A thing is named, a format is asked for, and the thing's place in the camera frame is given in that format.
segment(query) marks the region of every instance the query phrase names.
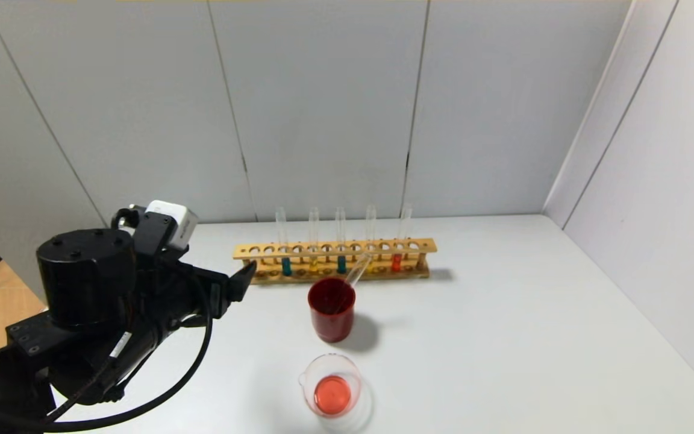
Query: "glass beaker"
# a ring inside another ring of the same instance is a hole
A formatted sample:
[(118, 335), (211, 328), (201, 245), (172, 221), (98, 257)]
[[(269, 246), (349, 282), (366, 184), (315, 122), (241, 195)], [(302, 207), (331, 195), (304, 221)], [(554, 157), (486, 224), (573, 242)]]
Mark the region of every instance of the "glass beaker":
[(320, 417), (341, 417), (355, 407), (361, 392), (358, 368), (339, 354), (312, 360), (299, 377), (307, 406)]
[(372, 396), (355, 363), (339, 354), (312, 360), (299, 384), (309, 409), (329, 432), (359, 432), (369, 422)]

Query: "stirring rod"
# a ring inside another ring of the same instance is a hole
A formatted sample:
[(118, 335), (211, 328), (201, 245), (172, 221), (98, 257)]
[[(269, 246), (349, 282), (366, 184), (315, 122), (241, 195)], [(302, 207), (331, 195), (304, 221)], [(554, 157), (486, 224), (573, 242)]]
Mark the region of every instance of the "stirring rod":
[[(358, 280), (360, 280), (361, 275), (363, 275), (363, 272), (366, 271), (366, 268), (368, 268), (370, 263), (371, 255), (369, 255), (369, 253), (367, 252), (363, 252), (363, 254), (361, 254), (360, 256), (360, 259), (358, 259), (358, 262), (355, 263), (355, 266), (352, 267), (347, 277), (345, 277), (342, 289), (347, 288), (347, 286), (352, 286), (352, 288), (355, 289), (355, 284), (358, 283)], [(341, 300), (339, 300), (339, 303), (336, 304), (336, 309), (333, 312), (331, 312), (331, 314), (339, 313), (339, 311), (342, 309), (342, 306), (345, 303), (345, 291), (339, 291), (339, 294), (341, 294)]]

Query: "red liquid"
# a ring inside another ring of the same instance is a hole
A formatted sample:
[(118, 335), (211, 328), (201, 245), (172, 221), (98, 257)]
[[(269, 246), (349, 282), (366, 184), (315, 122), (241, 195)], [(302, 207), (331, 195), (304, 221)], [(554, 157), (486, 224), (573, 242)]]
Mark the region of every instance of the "red liquid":
[(352, 330), (355, 289), (337, 277), (321, 278), (307, 295), (312, 325), (325, 342), (339, 342)]
[(403, 259), (403, 255), (393, 255), (393, 271), (400, 271), (400, 261)]
[(314, 403), (327, 415), (337, 415), (349, 404), (349, 384), (342, 377), (328, 376), (314, 388)]

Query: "white table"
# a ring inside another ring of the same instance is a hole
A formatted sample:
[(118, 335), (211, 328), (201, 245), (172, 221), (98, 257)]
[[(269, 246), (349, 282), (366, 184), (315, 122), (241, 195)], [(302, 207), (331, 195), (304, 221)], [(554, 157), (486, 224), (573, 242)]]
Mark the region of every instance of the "white table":
[[(397, 221), (377, 224), (392, 238)], [(289, 238), (306, 239), (305, 222)], [(333, 223), (320, 238), (334, 238)], [(348, 222), (348, 237), (363, 234)], [(162, 406), (102, 432), (322, 432), (297, 378), (329, 352), (356, 363), (374, 394), (366, 432), (694, 433), (694, 372), (617, 286), (540, 215), (416, 219), (433, 237), (429, 280), (363, 282), (356, 322), (336, 346), (312, 330), (308, 286), (251, 286), (214, 324), (192, 381)], [(232, 274), (242, 242), (273, 223), (200, 225), (184, 261)], [(116, 404), (148, 401), (192, 363), (202, 329), (168, 338)]]

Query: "blue liquid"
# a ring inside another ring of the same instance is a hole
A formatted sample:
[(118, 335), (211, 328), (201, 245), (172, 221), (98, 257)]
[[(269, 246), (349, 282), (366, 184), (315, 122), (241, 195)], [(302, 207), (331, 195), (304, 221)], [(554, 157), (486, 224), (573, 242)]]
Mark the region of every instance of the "blue liquid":
[(339, 274), (347, 274), (347, 258), (344, 256), (336, 258), (336, 272)]
[(291, 259), (283, 258), (281, 263), (283, 264), (283, 275), (291, 275)]

